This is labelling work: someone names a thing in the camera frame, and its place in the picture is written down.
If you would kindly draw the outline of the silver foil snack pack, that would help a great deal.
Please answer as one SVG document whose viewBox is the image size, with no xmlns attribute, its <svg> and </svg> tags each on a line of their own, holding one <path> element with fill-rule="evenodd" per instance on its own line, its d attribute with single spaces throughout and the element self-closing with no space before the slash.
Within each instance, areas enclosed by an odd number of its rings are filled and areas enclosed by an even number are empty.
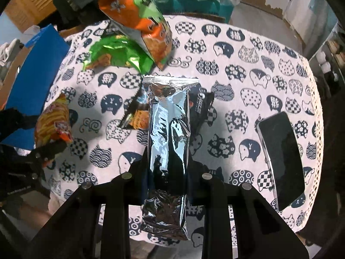
<svg viewBox="0 0 345 259">
<path fill-rule="evenodd" d="M 189 91 L 197 78 L 146 76 L 150 108 L 148 192 L 141 228 L 159 237 L 188 240 L 185 219 L 191 138 Z"/>
</svg>

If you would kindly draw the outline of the black patterned snack pack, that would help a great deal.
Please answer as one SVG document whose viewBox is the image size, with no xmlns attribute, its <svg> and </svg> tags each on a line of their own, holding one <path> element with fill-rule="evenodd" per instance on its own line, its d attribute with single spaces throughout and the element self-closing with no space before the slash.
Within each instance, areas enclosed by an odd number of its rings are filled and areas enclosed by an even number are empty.
<svg viewBox="0 0 345 259">
<path fill-rule="evenodd" d="M 214 93 L 208 92 L 200 84 L 196 84 L 189 91 L 191 137 L 195 137 L 208 117 L 212 107 Z"/>
</svg>

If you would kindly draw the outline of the orange noodle snack bag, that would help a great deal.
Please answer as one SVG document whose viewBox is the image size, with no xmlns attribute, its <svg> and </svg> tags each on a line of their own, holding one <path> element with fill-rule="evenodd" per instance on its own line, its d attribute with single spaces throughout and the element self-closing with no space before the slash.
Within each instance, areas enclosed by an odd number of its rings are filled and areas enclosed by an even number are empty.
<svg viewBox="0 0 345 259">
<path fill-rule="evenodd" d="M 47 167 L 72 141 L 66 95 L 61 93 L 39 116 L 34 142 L 42 167 Z"/>
</svg>

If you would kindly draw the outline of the cardboard box with blue edge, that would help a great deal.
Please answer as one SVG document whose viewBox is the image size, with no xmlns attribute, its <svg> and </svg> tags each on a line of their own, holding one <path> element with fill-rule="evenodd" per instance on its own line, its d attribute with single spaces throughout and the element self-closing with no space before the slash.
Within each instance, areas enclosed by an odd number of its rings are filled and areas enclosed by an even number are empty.
<svg viewBox="0 0 345 259">
<path fill-rule="evenodd" d="M 34 130 L 50 87 L 70 46 L 53 25 L 43 28 L 25 46 L 25 60 L 16 64 L 14 83 L 1 111 L 1 144 L 32 150 Z"/>
</svg>

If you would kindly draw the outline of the black smartphone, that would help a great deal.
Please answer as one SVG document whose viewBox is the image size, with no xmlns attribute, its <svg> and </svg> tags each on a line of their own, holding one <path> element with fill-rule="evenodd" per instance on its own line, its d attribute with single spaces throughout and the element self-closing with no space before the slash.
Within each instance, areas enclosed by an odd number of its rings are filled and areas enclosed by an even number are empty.
<svg viewBox="0 0 345 259">
<path fill-rule="evenodd" d="M 277 206 L 287 208 L 305 190 L 298 144 L 286 112 L 263 119 L 257 125 L 259 139 L 273 178 Z"/>
</svg>

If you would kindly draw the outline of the orange black snack bag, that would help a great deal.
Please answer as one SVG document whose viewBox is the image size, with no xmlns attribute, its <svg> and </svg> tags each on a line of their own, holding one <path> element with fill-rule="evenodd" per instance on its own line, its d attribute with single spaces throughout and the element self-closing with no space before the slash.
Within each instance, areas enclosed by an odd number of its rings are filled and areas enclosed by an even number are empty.
<svg viewBox="0 0 345 259">
<path fill-rule="evenodd" d="M 131 101 L 119 127 L 121 129 L 147 130 L 150 120 L 149 98 L 143 87 Z"/>
</svg>

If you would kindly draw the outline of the grey hooded garment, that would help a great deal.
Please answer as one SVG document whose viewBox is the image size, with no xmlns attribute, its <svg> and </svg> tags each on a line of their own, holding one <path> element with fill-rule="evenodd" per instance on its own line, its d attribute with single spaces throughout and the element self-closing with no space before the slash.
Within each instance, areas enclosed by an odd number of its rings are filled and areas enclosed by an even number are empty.
<svg viewBox="0 0 345 259">
<path fill-rule="evenodd" d="M 24 45 L 39 32 L 40 27 L 38 25 L 33 25 L 24 31 L 23 37 L 20 39 L 14 38 L 10 43 L 6 42 L 1 45 L 1 84 L 4 82 L 9 67 L 18 53 L 23 49 Z"/>
</svg>

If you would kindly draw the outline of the cat pattern tablecloth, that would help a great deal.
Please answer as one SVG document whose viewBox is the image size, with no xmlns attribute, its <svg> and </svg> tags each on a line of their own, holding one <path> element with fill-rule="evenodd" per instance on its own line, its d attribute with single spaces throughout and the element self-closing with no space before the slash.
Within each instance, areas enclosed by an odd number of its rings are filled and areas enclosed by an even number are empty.
<svg viewBox="0 0 345 259">
<path fill-rule="evenodd" d="M 304 191 L 278 212 L 294 231 L 309 222 L 321 169 L 320 101 L 307 61 L 292 49 L 246 30 L 191 17 L 167 16 L 172 55 L 153 74 L 198 78 L 190 91 L 190 151 L 195 161 L 224 182 L 253 185 L 273 207 L 275 184 L 256 126 L 285 112 L 301 155 Z M 71 47 L 47 97 L 60 94 L 70 109 L 73 143 L 45 170 L 51 211 L 85 181 L 102 184 L 139 160 L 146 129 L 119 124 L 141 84 L 133 68 L 84 69 L 92 46 L 109 31 L 109 22 L 70 37 Z"/>
</svg>

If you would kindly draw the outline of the wooden louvred door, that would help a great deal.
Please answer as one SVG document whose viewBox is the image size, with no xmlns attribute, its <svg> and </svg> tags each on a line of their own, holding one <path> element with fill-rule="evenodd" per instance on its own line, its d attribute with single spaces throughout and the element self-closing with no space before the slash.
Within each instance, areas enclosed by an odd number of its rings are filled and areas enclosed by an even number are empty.
<svg viewBox="0 0 345 259">
<path fill-rule="evenodd" d="M 22 33 L 56 10 L 53 0 L 10 0 L 5 7 L 6 15 Z"/>
</svg>

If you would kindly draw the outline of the grey shelf rack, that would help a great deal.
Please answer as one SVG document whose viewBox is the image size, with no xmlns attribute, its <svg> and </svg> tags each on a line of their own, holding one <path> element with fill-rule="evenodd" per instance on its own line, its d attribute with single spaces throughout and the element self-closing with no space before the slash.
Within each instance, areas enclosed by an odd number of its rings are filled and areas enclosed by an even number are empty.
<svg viewBox="0 0 345 259">
<path fill-rule="evenodd" d="M 336 23 L 326 40 L 309 59 L 322 100 L 344 89 L 344 28 Z"/>
</svg>

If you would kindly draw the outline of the orange green snack bag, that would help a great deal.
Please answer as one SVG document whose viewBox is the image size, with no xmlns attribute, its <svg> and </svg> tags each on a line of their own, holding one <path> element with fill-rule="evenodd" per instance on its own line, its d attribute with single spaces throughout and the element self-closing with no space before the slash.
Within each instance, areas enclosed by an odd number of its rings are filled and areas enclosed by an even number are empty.
<svg viewBox="0 0 345 259">
<path fill-rule="evenodd" d="M 173 35 L 153 0 L 98 0 L 99 9 L 164 69 L 172 51 Z"/>
</svg>

